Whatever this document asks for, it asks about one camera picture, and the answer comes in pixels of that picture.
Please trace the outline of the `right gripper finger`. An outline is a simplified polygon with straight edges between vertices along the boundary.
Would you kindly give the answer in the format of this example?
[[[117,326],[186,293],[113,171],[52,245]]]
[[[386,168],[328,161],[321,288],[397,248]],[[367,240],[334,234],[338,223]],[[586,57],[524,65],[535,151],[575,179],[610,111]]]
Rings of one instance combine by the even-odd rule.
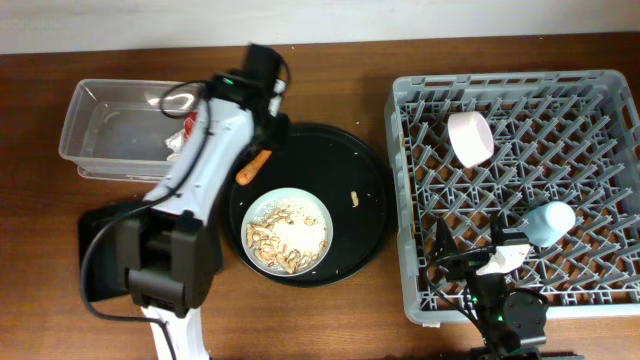
[[[435,247],[437,256],[447,256],[456,253],[456,243],[443,218],[437,220]]]
[[[493,245],[522,245],[523,233],[518,231],[504,230],[499,222],[492,222],[490,225],[491,243]]]

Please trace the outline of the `light blue cup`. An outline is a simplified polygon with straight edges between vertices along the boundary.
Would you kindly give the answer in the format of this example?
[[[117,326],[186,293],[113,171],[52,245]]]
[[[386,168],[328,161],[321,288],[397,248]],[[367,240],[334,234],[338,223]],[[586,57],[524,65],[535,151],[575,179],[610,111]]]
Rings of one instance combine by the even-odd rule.
[[[523,216],[521,231],[537,247],[549,247],[567,234],[576,223],[574,210],[560,201],[537,207]]]

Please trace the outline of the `orange carrot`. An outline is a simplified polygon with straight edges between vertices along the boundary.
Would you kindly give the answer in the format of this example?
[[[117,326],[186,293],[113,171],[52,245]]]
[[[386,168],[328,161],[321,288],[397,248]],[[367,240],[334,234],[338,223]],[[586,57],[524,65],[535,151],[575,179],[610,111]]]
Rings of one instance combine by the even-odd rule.
[[[235,176],[235,181],[240,186],[246,186],[257,176],[272,154],[271,150],[262,150],[253,160],[246,164]]]

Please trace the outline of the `red snack wrapper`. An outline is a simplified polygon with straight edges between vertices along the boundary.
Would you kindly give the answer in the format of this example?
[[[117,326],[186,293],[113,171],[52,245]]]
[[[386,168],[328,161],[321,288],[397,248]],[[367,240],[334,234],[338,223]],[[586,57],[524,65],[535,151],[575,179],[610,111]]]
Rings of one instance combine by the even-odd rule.
[[[183,125],[184,125],[184,131],[183,131],[183,139],[185,141],[188,141],[190,138],[190,135],[194,129],[194,127],[197,124],[197,119],[198,119],[198,113],[197,112],[190,112],[184,119]]]

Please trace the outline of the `white tissue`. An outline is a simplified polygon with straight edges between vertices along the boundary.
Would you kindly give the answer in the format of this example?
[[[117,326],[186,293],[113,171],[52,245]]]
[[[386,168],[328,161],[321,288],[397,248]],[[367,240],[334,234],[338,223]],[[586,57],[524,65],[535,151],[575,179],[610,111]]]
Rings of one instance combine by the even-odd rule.
[[[186,142],[185,130],[176,132],[164,141],[166,147],[171,151],[167,157],[169,162],[175,162],[179,159]]]

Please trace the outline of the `grey plate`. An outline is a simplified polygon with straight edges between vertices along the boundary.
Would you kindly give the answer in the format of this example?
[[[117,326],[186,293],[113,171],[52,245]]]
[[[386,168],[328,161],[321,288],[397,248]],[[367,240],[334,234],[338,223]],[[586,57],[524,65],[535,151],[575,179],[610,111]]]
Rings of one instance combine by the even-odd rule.
[[[279,278],[310,273],[328,254],[333,222],[315,195],[296,188],[269,191],[252,203],[241,223],[249,263]]]

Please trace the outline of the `pink bowl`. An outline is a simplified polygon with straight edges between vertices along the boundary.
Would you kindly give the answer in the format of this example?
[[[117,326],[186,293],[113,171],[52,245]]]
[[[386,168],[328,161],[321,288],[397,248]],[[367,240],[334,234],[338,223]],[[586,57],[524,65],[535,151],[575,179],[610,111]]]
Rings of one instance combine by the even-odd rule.
[[[449,116],[447,131],[452,149],[465,168],[472,168],[494,154],[490,126],[480,112],[461,112]]]

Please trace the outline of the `food scraps rice and peanuts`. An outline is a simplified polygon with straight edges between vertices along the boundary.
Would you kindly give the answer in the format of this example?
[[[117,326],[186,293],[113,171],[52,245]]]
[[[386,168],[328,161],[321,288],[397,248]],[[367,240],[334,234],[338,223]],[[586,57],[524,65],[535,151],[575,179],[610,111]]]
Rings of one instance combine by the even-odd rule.
[[[245,227],[245,244],[259,265],[297,275],[316,265],[329,248],[329,229],[320,208],[307,199],[268,202]]]

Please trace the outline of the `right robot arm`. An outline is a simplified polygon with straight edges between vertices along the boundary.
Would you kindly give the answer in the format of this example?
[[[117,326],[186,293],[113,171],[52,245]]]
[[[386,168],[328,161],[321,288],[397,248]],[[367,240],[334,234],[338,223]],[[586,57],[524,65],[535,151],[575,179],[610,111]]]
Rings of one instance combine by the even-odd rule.
[[[497,217],[490,221],[491,243],[460,250],[446,221],[436,222],[432,264],[449,282],[462,281],[463,300],[457,310],[479,331],[483,345],[471,359],[539,359],[546,343],[544,326],[549,300],[526,288],[511,288],[506,275],[521,267],[531,244],[522,231],[507,231]]]

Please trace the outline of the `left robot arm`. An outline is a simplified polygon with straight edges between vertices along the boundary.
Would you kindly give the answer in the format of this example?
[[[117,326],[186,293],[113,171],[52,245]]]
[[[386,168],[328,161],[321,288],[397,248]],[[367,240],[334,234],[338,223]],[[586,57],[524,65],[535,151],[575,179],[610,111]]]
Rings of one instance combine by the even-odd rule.
[[[118,282],[140,306],[161,359],[206,359],[200,307],[217,271],[208,222],[236,160],[288,125],[278,76],[219,74],[200,85],[196,120],[177,162],[114,227]]]

